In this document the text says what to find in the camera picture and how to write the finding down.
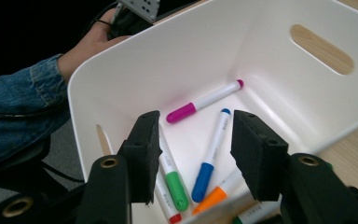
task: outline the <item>chair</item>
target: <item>chair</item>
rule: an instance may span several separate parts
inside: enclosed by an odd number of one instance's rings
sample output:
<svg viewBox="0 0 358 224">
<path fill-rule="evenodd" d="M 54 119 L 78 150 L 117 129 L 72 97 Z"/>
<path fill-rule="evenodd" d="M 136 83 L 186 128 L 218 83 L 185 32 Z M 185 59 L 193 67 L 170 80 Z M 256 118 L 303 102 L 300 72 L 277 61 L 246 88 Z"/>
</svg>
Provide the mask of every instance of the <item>chair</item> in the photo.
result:
<svg viewBox="0 0 358 224">
<path fill-rule="evenodd" d="M 17 192 L 43 192 L 48 198 L 68 191 L 44 168 L 42 160 L 48 155 L 50 136 L 14 156 L 0 162 L 0 189 Z"/>
</svg>

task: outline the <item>marker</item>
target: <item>marker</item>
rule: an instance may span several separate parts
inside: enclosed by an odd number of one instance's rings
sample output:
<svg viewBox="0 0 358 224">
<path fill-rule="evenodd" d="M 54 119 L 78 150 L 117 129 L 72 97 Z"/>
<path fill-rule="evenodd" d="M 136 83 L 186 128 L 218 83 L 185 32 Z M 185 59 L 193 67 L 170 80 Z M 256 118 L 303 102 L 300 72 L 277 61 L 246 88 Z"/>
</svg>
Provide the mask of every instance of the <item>marker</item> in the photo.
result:
<svg viewBox="0 0 358 224">
<path fill-rule="evenodd" d="M 191 198 L 194 202 L 199 203 L 205 196 L 206 189 L 208 188 L 209 180 L 211 179 L 214 160 L 217 156 L 217 149 L 220 147 L 223 137 L 226 132 L 228 120 L 230 118 L 228 109 L 223 109 L 220 112 L 220 118 L 217 122 L 216 129 L 213 133 L 213 139 L 209 145 L 207 156 L 201 164 L 199 175 L 197 176 L 196 184 L 191 193 Z"/>
<path fill-rule="evenodd" d="M 209 95 L 204 96 L 193 103 L 189 103 L 173 111 L 167 116 L 167 121 L 169 123 L 175 123 L 181 119 L 184 119 L 196 113 L 197 111 L 201 110 L 203 107 L 210 105 L 230 95 L 234 91 L 240 90 L 242 87 L 243 87 L 243 81 L 241 79 L 238 79 L 220 90 L 214 91 Z"/>
<path fill-rule="evenodd" d="M 162 177 L 161 173 L 158 171 L 156 176 L 156 186 L 155 186 L 155 193 L 161 206 L 161 210 L 164 213 L 164 216 L 167 220 L 173 224 L 177 223 L 182 220 L 182 216 L 176 210 L 175 206 L 173 205 L 173 200 L 170 194 L 170 191 L 165 184 L 164 178 Z"/>
<path fill-rule="evenodd" d="M 261 218 L 277 210 L 281 205 L 281 201 L 282 195 L 277 202 L 258 203 L 235 217 L 232 220 L 232 224 L 254 224 Z"/>
<path fill-rule="evenodd" d="M 158 127 L 159 147 L 162 150 L 158 160 L 165 174 L 165 181 L 170 190 L 174 205 L 177 210 L 183 212 L 188 208 L 188 198 L 179 171 L 173 160 L 170 147 L 164 136 L 161 126 Z"/>
<path fill-rule="evenodd" d="M 196 215 L 213 205 L 222 202 L 243 180 L 241 171 L 236 168 L 223 180 L 214 190 L 193 210 L 193 215 Z"/>
</svg>

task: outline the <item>person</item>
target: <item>person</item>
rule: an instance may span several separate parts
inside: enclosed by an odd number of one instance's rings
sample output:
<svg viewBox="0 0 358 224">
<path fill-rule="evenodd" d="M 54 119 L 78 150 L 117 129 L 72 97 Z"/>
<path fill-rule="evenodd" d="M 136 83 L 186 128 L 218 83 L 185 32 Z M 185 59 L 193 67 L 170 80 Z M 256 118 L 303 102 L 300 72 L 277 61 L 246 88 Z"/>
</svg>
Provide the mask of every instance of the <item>person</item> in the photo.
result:
<svg viewBox="0 0 358 224">
<path fill-rule="evenodd" d="M 100 18 L 110 22 L 115 9 Z M 64 54 L 56 53 L 11 75 L 0 76 L 0 161 L 30 146 L 60 128 L 69 118 L 67 84 L 87 59 L 128 38 L 108 40 L 111 27 L 94 22 L 78 43 Z M 15 118 L 16 114 L 30 116 Z"/>
</svg>

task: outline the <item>gray floor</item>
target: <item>gray floor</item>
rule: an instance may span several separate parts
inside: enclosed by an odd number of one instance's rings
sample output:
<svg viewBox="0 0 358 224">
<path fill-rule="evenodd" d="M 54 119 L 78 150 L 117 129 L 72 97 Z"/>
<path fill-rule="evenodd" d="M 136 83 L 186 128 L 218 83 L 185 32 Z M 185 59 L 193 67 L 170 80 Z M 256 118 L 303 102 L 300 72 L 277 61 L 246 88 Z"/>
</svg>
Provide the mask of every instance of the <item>gray floor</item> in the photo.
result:
<svg viewBox="0 0 358 224">
<path fill-rule="evenodd" d="M 71 177 L 83 178 L 71 120 L 51 136 L 50 153 L 44 159 L 44 162 Z M 68 181 L 54 174 L 51 175 L 68 189 L 79 186 L 78 183 Z M 0 189 L 0 202 L 15 194 L 16 192 Z"/>
</svg>

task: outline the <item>denim sleeve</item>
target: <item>denim sleeve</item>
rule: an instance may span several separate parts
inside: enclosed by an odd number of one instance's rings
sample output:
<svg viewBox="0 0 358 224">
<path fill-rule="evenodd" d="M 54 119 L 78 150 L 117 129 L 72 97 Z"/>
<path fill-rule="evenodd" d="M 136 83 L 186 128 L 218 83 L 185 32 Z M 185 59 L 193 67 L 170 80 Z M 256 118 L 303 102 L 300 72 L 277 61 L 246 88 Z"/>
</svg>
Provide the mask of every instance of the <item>denim sleeve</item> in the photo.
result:
<svg viewBox="0 0 358 224">
<path fill-rule="evenodd" d="M 0 113 L 23 114 L 67 100 L 67 87 L 55 55 L 17 73 L 0 77 Z M 69 109 L 32 119 L 0 119 L 0 161 L 49 136 L 70 118 Z"/>
</svg>

